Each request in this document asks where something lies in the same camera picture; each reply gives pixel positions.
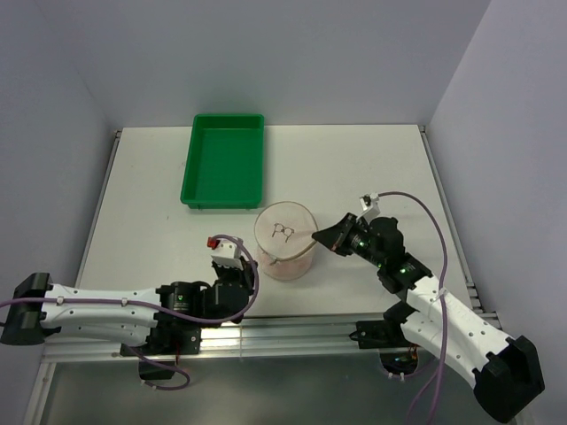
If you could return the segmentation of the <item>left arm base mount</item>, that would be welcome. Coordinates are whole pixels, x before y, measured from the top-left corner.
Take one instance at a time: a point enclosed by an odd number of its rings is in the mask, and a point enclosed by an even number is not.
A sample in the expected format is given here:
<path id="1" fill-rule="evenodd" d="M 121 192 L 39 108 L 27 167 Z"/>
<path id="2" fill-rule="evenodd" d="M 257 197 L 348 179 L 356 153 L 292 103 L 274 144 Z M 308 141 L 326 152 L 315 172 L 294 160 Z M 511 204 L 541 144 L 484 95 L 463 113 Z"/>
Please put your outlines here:
<path id="1" fill-rule="evenodd" d="M 150 382 L 170 380 L 182 355 L 196 355 L 200 350 L 200 328 L 152 328 L 145 342 L 135 350 L 145 357 L 173 355 L 173 361 L 156 361 L 157 366 L 138 360 L 139 377 Z"/>

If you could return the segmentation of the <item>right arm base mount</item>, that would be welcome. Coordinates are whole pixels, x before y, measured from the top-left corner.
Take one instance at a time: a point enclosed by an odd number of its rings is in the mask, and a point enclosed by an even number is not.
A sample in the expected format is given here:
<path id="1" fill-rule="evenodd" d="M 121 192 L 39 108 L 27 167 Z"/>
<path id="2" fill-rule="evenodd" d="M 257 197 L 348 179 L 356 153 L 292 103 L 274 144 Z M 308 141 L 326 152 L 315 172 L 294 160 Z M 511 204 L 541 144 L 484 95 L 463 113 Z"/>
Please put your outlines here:
<path id="1" fill-rule="evenodd" d="M 434 359 L 420 359 L 418 346 L 410 343 L 400 326 L 390 321 L 357 321 L 348 338 L 360 350 L 378 351 L 381 372 L 389 380 L 405 382 L 434 365 Z"/>

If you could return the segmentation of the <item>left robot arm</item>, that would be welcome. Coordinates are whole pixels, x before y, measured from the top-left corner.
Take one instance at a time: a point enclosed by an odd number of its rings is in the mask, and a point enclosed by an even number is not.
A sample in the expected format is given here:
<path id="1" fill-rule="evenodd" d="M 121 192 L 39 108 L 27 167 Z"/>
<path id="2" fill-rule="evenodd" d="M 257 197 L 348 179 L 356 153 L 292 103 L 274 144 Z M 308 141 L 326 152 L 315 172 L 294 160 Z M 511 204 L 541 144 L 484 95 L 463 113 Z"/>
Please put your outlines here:
<path id="1" fill-rule="evenodd" d="M 212 264 L 214 283 L 172 282 L 145 290 L 79 290 L 31 274 L 3 306 L 1 342 L 44 344 L 52 336 L 81 337 L 162 353 L 188 333 L 239 323 L 259 292 L 258 264 L 239 258 L 233 267 Z"/>

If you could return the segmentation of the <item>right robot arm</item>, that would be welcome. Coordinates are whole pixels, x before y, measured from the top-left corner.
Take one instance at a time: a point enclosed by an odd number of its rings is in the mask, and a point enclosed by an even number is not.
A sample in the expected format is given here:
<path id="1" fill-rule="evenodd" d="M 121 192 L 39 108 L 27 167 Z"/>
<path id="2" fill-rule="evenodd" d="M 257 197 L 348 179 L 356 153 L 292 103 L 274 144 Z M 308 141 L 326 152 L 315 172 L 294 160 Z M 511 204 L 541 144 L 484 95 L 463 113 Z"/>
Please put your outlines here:
<path id="1" fill-rule="evenodd" d="M 337 255 L 355 254 L 377 268 L 378 280 L 399 298 L 384 314 L 385 339 L 395 345 L 408 341 L 437 357 L 470 385 L 494 420 L 511 421 L 545 389 L 535 345 L 495 328 L 441 287 L 406 250 L 396 219 L 365 222 L 348 213 L 312 237 Z"/>

